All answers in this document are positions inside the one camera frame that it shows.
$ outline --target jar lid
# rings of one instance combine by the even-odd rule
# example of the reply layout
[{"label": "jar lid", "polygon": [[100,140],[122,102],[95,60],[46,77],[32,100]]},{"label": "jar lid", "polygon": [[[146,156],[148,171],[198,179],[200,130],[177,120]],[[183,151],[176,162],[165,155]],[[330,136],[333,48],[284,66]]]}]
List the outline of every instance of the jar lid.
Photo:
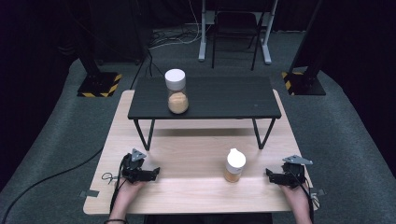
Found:
[{"label": "jar lid", "polygon": [[247,158],[242,152],[238,151],[238,149],[232,148],[230,149],[230,153],[228,154],[227,162],[233,168],[242,168],[247,162]]},{"label": "jar lid", "polygon": [[171,69],[165,73],[166,87],[171,91],[180,91],[186,86],[186,74],[180,69]]}]

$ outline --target human hand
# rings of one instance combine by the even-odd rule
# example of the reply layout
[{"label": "human hand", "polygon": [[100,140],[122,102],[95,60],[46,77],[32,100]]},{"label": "human hand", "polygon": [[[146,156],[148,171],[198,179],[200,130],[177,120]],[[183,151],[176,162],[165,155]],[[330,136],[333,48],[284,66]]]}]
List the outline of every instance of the human hand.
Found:
[{"label": "human hand", "polygon": [[312,220],[309,216],[309,203],[304,190],[301,187],[291,189],[289,186],[279,185],[285,194],[286,200],[294,214],[297,224],[311,224]]},{"label": "human hand", "polygon": [[113,210],[110,214],[110,219],[125,219],[127,210],[131,202],[137,195],[137,192],[142,189],[147,182],[138,181],[133,184],[125,178],[120,178],[119,193],[114,202]]}]

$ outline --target cable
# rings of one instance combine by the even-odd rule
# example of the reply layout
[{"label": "cable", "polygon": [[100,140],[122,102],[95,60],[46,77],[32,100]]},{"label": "cable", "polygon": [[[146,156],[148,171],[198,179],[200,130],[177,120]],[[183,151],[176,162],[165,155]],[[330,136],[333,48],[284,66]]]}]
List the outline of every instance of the cable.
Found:
[{"label": "cable", "polygon": [[134,75],[134,80],[132,81],[132,84],[131,84],[131,87],[129,88],[129,90],[132,89],[132,86],[134,85],[134,82],[136,81],[137,75],[139,75],[140,69],[142,68],[144,62],[145,62],[145,59],[140,64],[139,69],[137,70],[136,74]]},{"label": "cable", "polygon": [[197,31],[196,31],[196,36],[195,36],[195,38],[194,38],[193,40],[184,42],[182,39],[180,39],[180,38],[177,37],[177,38],[175,39],[175,40],[178,40],[178,41],[179,41],[179,42],[177,42],[177,43],[162,44],[162,45],[159,45],[159,46],[151,47],[151,48],[149,48],[149,49],[156,49],[156,48],[159,48],[159,47],[168,46],[168,45],[175,45],[175,44],[190,44],[190,43],[192,43],[192,42],[194,42],[194,41],[196,41],[196,40],[198,40],[198,39],[201,38],[201,36],[199,36],[199,32],[200,32],[199,23],[198,23],[198,20],[197,20],[197,18],[196,18],[196,16],[195,16],[194,10],[192,9],[191,0],[189,0],[189,4],[190,4],[190,9],[191,9],[191,12],[192,12],[192,16],[194,17],[194,19],[195,19],[195,24],[196,24],[196,26],[197,26]]},{"label": "cable", "polygon": [[[311,189],[311,186],[309,185],[308,180],[306,180],[305,183],[306,183],[306,185],[308,186],[308,188]],[[312,198],[312,197],[311,197],[311,199],[312,199],[312,203],[313,203],[317,208],[319,208],[319,207],[320,207],[320,204],[319,204],[319,202],[318,202],[318,199],[317,199],[317,198]]]},{"label": "cable", "polygon": [[181,34],[166,36],[166,33],[176,33],[176,32],[177,31],[169,30],[169,31],[166,31],[166,32],[162,31],[162,32],[154,33],[153,35],[157,35],[158,37],[153,38],[153,40],[149,43],[149,47],[150,48],[159,47],[158,46],[159,44],[161,44],[162,42],[166,42],[166,41],[175,41],[175,40],[177,40],[177,41],[183,43],[183,41],[182,41],[183,38],[188,37],[190,33],[195,33],[195,31],[192,31],[192,30],[188,30],[186,32],[183,31],[183,25],[181,25]]},{"label": "cable", "polygon": [[297,176],[291,170],[289,170],[289,172],[294,176],[294,178],[296,179],[297,183],[303,189],[303,191],[304,191],[304,193],[306,195],[306,198],[308,200],[308,205],[309,205],[309,217],[311,218],[312,223],[314,223],[314,205],[312,203],[310,189],[308,188],[308,191],[307,191],[304,188],[303,184],[300,182],[300,180],[297,178]]},{"label": "cable", "polygon": [[152,58],[151,52],[150,52],[149,50],[148,50],[148,56],[149,56],[150,60],[149,60],[149,66],[146,68],[146,73],[145,73],[145,75],[147,74],[147,70],[148,70],[148,68],[149,68],[149,74],[150,74],[150,76],[152,77],[151,66],[154,65],[155,68],[157,69],[157,71],[164,77],[163,72],[162,72],[162,71],[160,70],[160,68],[152,61],[153,58]]},{"label": "cable", "polygon": [[108,181],[108,184],[110,184],[111,181],[113,181],[113,180],[116,179],[116,178],[118,178],[118,176],[113,176],[113,174],[111,174],[111,173],[109,173],[109,172],[106,172],[106,173],[104,173],[104,174],[102,175],[102,179],[103,179],[103,180],[109,180],[109,181]]},{"label": "cable", "polygon": [[103,148],[101,148],[99,151],[97,151],[93,156],[91,156],[89,159],[87,159],[87,160],[84,161],[83,163],[81,163],[81,164],[79,164],[79,165],[77,165],[77,166],[75,166],[75,167],[73,167],[73,168],[70,168],[70,169],[68,169],[68,170],[62,171],[62,172],[60,172],[60,173],[58,173],[58,174],[56,174],[56,175],[51,175],[51,176],[49,176],[49,177],[46,177],[46,178],[44,178],[44,179],[42,179],[42,180],[36,182],[35,184],[33,184],[32,186],[30,186],[29,188],[27,188],[27,189],[26,189],[24,192],[22,192],[22,193],[11,203],[11,205],[8,207],[7,211],[5,212],[5,214],[4,214],[4,216],[3,216],[3,219],[2,219],[2,222],[1,222],[1,223],[2,223],[2,224],[6,224],[7,216],[8,216],[8,213],[11,211],[11,208],[15,205],[15,203],[16,203],[27,191],[29,191],[30,189],[34,188],[35,186],[37,186],[37,185],[43,183],[43,182],[46,181],[46,180],[52,179],[52,178],[55,177],[55,176],[63,175],[63,174],[65,174],[65,173],[67,173],[67,172],[70,172],[70,171],[72,171],[72,170],[77,169],[78,167],[84,165],[85,163],[89,162],[89,161],[92,160],[94,157],[96,157],[102,150],[103,150]]},{"label": "cable", "polygon": [[114,202],[116,201],[117,196],[119,195],[119,190],[120,190],[119,185],[120,185],[120,177],[121,177],[121,167],[122,167],[122,164],[123,164],[123,162],[124,162],[124,160],[125,160],[125,157],[126,157],[126,156],[124,156],[124,157],[122,158],[122,161],[121,161],[121,163],[120,163],[119,174],[117,175],[116,186],[115,186],[115,188],[114,188],[113,196],[111,197],[111,202],[110,202],[110,213],[111,213],[111,211],[113,211]]}]

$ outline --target glass jar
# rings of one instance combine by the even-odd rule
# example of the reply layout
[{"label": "glass jar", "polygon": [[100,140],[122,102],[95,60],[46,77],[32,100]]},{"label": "glass jar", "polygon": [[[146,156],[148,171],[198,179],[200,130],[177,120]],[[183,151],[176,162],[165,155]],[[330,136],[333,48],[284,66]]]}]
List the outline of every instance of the glass jar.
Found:
[{"label": "glass jar", "polygon": [[186,93],[186,74],[180,69],[171,69],[165,73],[168,89],[168,107],[175,114],[182,114],[189,108]]},{"label": "glass jar", "polygon": [[229,182],[237,182],[241,177],[247,159],[245,155],[236,148],[230,149],[227,156],[224,177]]}]

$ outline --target black wire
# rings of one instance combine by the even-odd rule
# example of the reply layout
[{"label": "black wire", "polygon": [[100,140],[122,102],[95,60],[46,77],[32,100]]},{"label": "black wire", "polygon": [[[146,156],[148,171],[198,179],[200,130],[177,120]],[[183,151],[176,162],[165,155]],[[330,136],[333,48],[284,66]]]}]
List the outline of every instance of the black wire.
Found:
[{"label": "black wire", "polygon": [[32,186],[30,186],[29,188],[27,188],[27,189],[26,189],[24,192],[22,192],[22,193],[11,203],[11,205],[8,207],[7,211],[5,212],[5,214],[4,214],[4,216],[3,216],[3,220],[2,220],[1,223],[2,223],[2,224],[6,224],[7,216],[8,216],[8,213],[11,211],[11,208],[15,205],[15,203],[16,203],[27,191],[29,191],[30,189],[34,188],[35,186],[37,186],[37,185],[43,183],[43,182],[46,181],[46,180],[52,179],[52,178],[55,177],[55,176],[63,175],[63,174],[65,174],[65,173],[67,173],[67,172],[70,172],[70,171],[72,171],[72,170],[77,169],[78,167],[84,165],[85,163],[89,162],[89,161],[92,160],[94,157],[96,157],[102,150],[103,150],[103,148],[101,148],[99,151],[97,151],[93,156],[91,156],[89,159],[87,159],[87,160],[84,161],[83,163],[81,163],[81,164],[79,164],[79,165],[77,165],[77,166],[75,166],[75,167],[73,167],[73,168],[70,168],[70,169],[68,169],[68,170],[62,171],[62,172],[60,172],[60,173],[58,173],[58,174],[56,174],[56,175],[51,175],[51,176],[49,176],[49,177],[46,177],[46,178],[44,178],[44,179],[42,179],[42,180],[36,182],[35,184],[33,184]]},{"label": "black wire", "polygon": [[126,179],[122,182],[122,184],[119,186],[119,190],[121,189],[122,185],[125,184]]},{"label": "black wire", "polygon": [[140,64],[139,69],[137,70],[136,74],[134,75],[134,80],[132,80],[132,84],[131,87],[129,88],[129,90],[132,89],[132,87],[134,86],[134,82],[136,81],[137,75],[139,75],[140,69],[142,69],[143,63],[145,62],[145,59],[143,60],[143,62]]},{"label": "black wire", "polygon": [[160,70],[160,68],[157,66],[157,64],[154,63],[153,58],[152,58],[152,55],[151,55],[151,52],[149,51],[149,49],[148,49],[148,56],[149,56],[149,65],[148,65],[148,67],[146,68],[145,76],[147,75],[147,71],[148,71],[148,69],[149,69],[149,74],[150,74],[151,77],[153,77],[153,75],[152,75],[152,70],[151,70],[151,66],[154,65],[155,68],[157,69],[157,71],[164,77],[163,72]]},{"label": "black wire", "polygon": [[113,181],[113,180],[116,179],[116,178],[118,178],[118,176],[113,176],[113,174],[111,174],[111,173],[109,173],[109,172],[104,173],[104,174],[102,175],[102,179],[103,179],[103,180],[109,180],[109,181],[108,181],[108,184],[110,184],[111,181]]},{"label": "black wire", "polygon": [[167,36],[164,31],[153,33],[153,36],[157,36],[157,37],[152,38],[152,40],[148,44],[148,48],[151,49],[151,48],[159,47],[162,44],[166,45],[166,42],[168,42],[168,41],[170,41],[170,42],[181,41],[185,38],[190,37],[191,34],[196,33],[195,30],[191,30],[191,29],[187,29],[187,31],[184,31],[183,27],[184,26],[181,25],[181,34],[177,34],[177,35]]},{"label": "black wire", "polygon": [[[306,180],[306,185],[308,186],[309,189],[311,189],[311,186],[309,185],[309,182]],[[317,198],[311,198],[312,199],[312,203],[319,208],[319,204],[318,204],[318,199]]]},{"label": "black wire", "polygon": [[303,189],[303,191],[305,192],[306,198],[308,200],[308,205],[309,205],[309,217],[311,218],[312,223],[314,223],[314,205],[312,204],[312,199],[311,199],[311,192],[310,189],[308,188],[308,191],[306,191],[306,189],[304,188],[303,184],[300,182],[300,180],[297,178],[297,176],[291,171],[289,170],[289,172],[294,176],[294,178],[296,179],[297,183],[299,184],[299,186]]},{"label": "black wire", "polygon": [[124,156],[122,158],[122,161],[120,162],[119,174],[117,175],[117,181],[116,181],[116,187],[114,188],[113,196],[111,197],[111,202],[110,202],[110,213],[113,211],[114,203],[116,202],[117,196],[119,195],[119,190],[121,188],[121,187],[119,187],[119,185],[120,185],[120,177],[121,177],[121,168],[122,168],[122,165],[123,165],[124,161],[126,160],[126,157],[127,156]]}]

